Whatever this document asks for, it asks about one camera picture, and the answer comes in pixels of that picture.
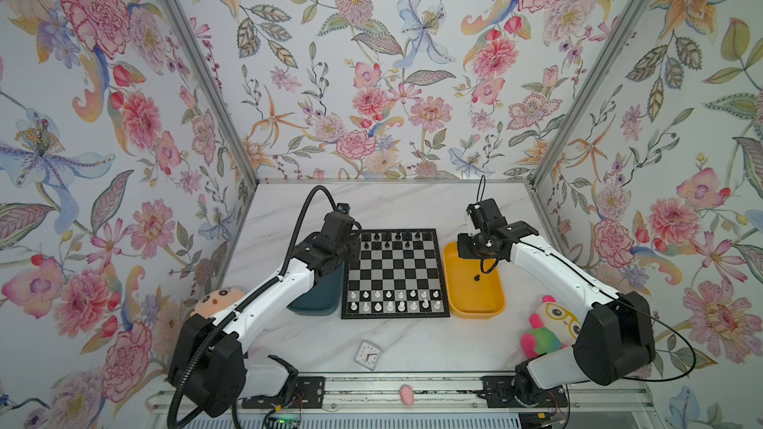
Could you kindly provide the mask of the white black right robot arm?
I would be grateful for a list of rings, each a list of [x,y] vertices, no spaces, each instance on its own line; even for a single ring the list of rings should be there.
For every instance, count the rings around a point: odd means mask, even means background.
[[[469,205],[466,220],[468,230],[457,238],[460,258],[512,262],[582,319],[572,345],[515,367],[508,393],[519,403],[537,404],[545,393],[566,385],[606,386],[631,379],[655,361],[652,326],[657,320],[642,295],[620,293],[586,274],[523,220],[507,222],[492,199]]]

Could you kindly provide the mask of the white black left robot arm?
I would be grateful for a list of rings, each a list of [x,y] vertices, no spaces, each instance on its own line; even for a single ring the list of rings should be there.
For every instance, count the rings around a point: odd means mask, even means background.
[[[297,369],[276,356],[255,361],[248,350],[271,320],[347,260],[357,226],[347,205],[331,200],[321,230],[298,238],[314,197],[329,193],[323,185],[309,192],[284,260],[266,282],[213,315],[196,313],[183,324],[167,375],[175,389],[167,427],[184,428],[201,414],[236,414],[242,399],[271,399],[276,409],[294,401]]]

